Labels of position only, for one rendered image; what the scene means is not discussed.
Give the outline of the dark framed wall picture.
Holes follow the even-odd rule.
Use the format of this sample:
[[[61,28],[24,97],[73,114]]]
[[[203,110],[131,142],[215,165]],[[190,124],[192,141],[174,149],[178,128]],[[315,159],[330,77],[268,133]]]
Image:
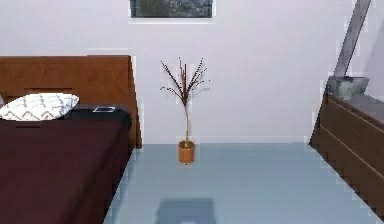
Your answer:
[[[213,0],[130,0],[132,18],[211,18]]]

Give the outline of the brown bed with maroon cover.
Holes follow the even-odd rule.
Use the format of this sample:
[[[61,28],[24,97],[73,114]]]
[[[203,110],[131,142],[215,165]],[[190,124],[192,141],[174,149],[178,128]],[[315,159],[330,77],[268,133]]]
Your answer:
[[[128,55],[0,56],[0,97],[80,98],[64,117],[0,118],[0,224],[103,224],[133,150],[142,146]],[[93,113],[98,106],[113,113]]]

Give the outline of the bare plant in orange pot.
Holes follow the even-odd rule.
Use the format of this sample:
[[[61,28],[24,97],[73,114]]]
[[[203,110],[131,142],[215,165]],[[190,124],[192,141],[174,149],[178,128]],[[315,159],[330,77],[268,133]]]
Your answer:
[[[203,67],[204,59],[200,59],[191,78],[188,78],[187,76],[187,65],[183,64],[182,60],[179,60],[179,81],[176,80],[175,76],[164,62],[161,62],[161,65],[174,86],[162,86],[160,91],[165,90],[174,94],[181,101],[185,113],[184,139],[177,143],[178,161],[183,165],[191,165],[195,161],[196,143],[190,139],[189,100],[191,99],[193,91],[202,83],[205,83],[205,80],[202,79],[203,74],[206,72],[206,68]]]

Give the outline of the grey desk lamp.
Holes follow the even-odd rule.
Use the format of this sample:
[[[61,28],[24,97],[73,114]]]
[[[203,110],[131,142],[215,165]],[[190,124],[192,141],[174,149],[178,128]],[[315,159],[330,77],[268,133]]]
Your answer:
[[[347,70],[371,1],[356,0],[333,75],[327,80],[326,92],[330,95],[349,100],[354,94],[362,94],[368,85],[368,78],[348,76]]]

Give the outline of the brown chest of drawers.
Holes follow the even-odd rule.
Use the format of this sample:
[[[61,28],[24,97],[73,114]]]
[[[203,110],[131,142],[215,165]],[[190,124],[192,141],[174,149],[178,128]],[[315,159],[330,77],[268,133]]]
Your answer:
[[[384,221],[384,102],[324,94],[309,145]]]

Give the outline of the white patterned pillow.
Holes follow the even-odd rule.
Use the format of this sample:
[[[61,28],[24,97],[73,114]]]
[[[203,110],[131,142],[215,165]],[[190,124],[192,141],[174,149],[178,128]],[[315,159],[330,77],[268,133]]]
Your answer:
[[[33,93],[19,97],[0,108],[0,118],[8,121],[48,121],[58,119],[78,103],[70,93]]]

